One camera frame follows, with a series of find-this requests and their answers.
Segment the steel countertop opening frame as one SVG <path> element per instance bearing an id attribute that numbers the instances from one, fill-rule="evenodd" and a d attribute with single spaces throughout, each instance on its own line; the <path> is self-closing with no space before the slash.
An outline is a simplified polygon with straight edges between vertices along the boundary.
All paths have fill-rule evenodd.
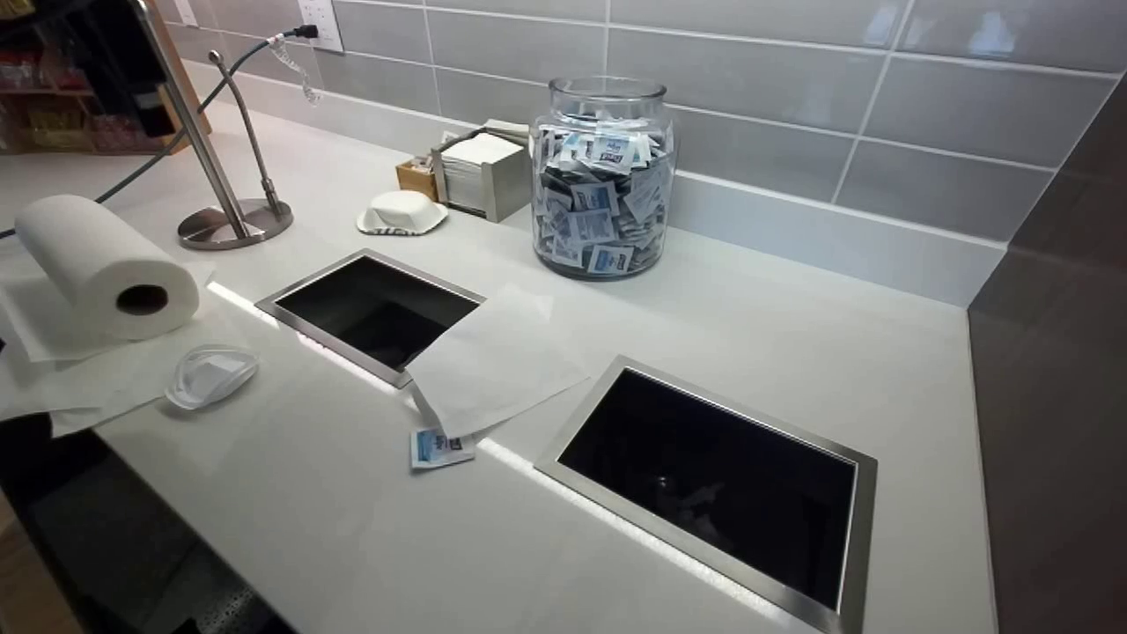
<path id="1" fill-rule="evenodd" d="M 861 634 L 877 463 L 618 357 L 540 472 L 818 634 Z"/>
<path id="2" fill-rule="evenodd" d="M 400 385 L 406 365 L 479 302 L 479 292 L 357 252 L 263 295 L 259 309 L 363 374 Z"/>

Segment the small white dish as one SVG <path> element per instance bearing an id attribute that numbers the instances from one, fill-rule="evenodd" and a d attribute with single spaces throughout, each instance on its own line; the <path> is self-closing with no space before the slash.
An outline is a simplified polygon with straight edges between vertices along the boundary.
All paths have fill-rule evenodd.
<path id="1" fill-rule="evenodd" d="M 357 219 L 367 236 L 426 236 L 448 219 L 448 209 L 419 192 L 377 193 Z"/>

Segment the small brown box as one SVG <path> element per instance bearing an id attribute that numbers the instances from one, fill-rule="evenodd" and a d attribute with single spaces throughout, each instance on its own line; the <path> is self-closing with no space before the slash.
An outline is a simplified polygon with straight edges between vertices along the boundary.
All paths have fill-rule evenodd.
<path id="1" fill-rule="evenodd" d="M 431 202 L 439 196 L 435 178 L 432 178 L 432 171 L 431 171 L 426 160 L 398 164 L 398 165 L 394 165 L 394 178 L 398 178 L 398 188 L 400 188 L 400 192 L 426 193 Z"/>

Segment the white paper napkin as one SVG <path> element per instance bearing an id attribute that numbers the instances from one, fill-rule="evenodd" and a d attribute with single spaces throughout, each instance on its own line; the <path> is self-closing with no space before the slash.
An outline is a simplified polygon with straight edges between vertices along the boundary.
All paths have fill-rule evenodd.
<path id="1" fill-rule="evenodd" d="M 575 387 L 581 357 L 553 326 L 548 301 L 502 289 L 406 365 L 406 387 L 442 438 L 476 438 Z"/>

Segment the left steel countertop opening frame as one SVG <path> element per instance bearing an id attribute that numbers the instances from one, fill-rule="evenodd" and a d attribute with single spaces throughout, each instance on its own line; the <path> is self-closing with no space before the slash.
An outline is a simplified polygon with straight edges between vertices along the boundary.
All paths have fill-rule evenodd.
<path id="1" fill-rule="evenodd" d="M 400 385 L 406 365 L 479 302 L 479 292 L 357 252 L 263 295 L 259 309 L 363 374 Z"/>

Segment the right steel countertop opening frame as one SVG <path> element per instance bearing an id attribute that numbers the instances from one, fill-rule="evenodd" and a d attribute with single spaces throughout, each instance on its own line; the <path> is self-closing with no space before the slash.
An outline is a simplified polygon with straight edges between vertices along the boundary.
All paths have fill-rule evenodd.
<path id="1" fill-rule="evenodd" d="M 861 634 L 877 463 L 618 357 L 540 472 L 818 634 Z"/>

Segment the blue sugar packet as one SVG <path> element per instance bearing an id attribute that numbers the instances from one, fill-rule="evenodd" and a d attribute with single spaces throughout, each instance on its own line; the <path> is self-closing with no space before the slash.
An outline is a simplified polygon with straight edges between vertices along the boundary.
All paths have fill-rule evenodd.
<path id="1" fill-rule="evenodd" d="M 435 468 L 452 468 L 452 465 L 462 465 L 471 458 L 476 458 L 476 450 L 466 442 L 452 442 L 432 427 L 419 427 L 408 438 L 408 468 L 413 472 L 435 472 Z"/>

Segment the glass jar of sugar packets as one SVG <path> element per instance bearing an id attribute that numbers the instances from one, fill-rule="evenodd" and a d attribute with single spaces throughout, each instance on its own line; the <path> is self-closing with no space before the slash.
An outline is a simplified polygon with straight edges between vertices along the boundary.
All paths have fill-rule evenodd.
<path id="1" fill-rule="evenodd" d="M 672 147 L 661 84 L 553 78 L 528 135 L 534 259 L 587 283 L 655 269 L 668 222 Z"/>

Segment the wooden shelf with goods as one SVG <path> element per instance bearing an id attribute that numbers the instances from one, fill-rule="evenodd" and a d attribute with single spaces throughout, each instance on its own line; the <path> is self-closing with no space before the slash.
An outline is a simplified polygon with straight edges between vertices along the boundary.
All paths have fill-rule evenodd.
<path id="1" fill-rule="evenodd" d="M 0 151 L 176 145 L 155 37 L 137 0 L 0 0 Z"/>

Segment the white wall outlet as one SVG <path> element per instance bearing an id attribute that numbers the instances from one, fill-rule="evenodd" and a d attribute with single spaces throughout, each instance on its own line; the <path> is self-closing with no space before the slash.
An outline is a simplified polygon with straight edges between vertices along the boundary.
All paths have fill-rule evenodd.
<path id="1" fill-rule="evenodd" d="M 340 32 L 332 0 L 294 0 L 307 24 L 318 29 L 318 48 L 340 52 Z"/>

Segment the white paper towel roll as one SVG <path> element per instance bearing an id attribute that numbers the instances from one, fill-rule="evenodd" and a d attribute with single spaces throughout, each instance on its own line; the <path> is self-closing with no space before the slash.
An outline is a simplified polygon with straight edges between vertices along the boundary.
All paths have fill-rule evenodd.
<path id="1" fill-rule="evenodd" d="M 28 206 L 13 243 L 0 295 L 6 415 L 44 414 L 57 438 L 91 430 L 155 397 L 188 350 L 219 340 L 204 269 L 89 196 Z"/>

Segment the white napkin dispenser box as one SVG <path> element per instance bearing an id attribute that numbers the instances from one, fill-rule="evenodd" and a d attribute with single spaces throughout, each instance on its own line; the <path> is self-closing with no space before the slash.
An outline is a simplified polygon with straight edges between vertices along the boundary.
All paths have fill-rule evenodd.
<path id="1" fill-rule="evenodd" d="M 452 137 L 432 160 L 448 209 L 500 222 L 530 202 L 530 160 L 500 135 Z"/>

